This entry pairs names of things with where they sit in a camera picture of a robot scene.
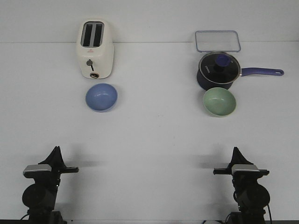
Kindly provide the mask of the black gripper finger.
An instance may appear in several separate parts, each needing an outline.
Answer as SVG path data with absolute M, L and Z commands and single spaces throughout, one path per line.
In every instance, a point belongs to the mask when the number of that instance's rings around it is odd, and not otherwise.
M 248 161 L 243 156 L 243 154 L 241 153 L 238 147 L 235 147 L 235 155 L 236 155 L 236 159 L 235 159 L 236 164 L 253 165 L 252 162 Z
M 237 147 L 234 147 L 234 149 L 233 149 L 230 167 L 233 167 L 235 164 L 237 164 Z
M 57 166 L 58 167 L 66 167 L 64 160 L 62 158 L 60 146 L 57 146 Z
M 50 166 L 58 166 L 57 156 L 58 156 L 58 146 L 55 146 L 54 149 L 49 154 L 49 156 L 42 162 L 39 162 L 38 164 L 48 164 Z

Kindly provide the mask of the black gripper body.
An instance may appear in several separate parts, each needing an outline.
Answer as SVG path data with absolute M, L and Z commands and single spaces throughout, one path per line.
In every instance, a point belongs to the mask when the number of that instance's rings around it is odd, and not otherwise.
M 60 184 L 61 174 L 77 173 L 78 167 L 58 167 L 52 168 L 51 172 L 40 174 L 34 178 L 35 182 L 45 187 L 57 187 Z
M 227 168 L 215 168 L 213 170 L 214 175 L 231 175 L 232 176 L 232 167 Z M 253 175 L 238 175 L 237 178 L 233 178 L 232 183 L 234 187 L 245 187 L 249 185 L 256 185 L 257 180 L 263 176 L 267 176 L 270 171 L 267 169 L 259 169 L 259 173 Z

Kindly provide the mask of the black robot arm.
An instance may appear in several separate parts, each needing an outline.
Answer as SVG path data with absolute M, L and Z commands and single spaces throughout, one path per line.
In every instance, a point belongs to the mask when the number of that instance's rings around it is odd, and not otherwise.
M 35 183 L 28 186 L 22 195 L 22 202 L 28 207 L 27 215 L 31 224 L 66 224 L 60 211 L 55 211 L 61 174 L 77 173 L 78 167 L 67 167 L 59 146 L 49 156 L 35 165 L 28 165 L 23 176 Z
M 215 175 L 231 175 L 234 187 L 233 198 L 238 212 L 230 212 L 226 224 L 264 224 L 265 207 L 269 207 L 270 194 L 258 183 L 258 179 L 270 173 L 267 169 L 258 169 L 248 161 L 238 147 L 234 147 L 230 163 L 226 168 L 215 168 Z

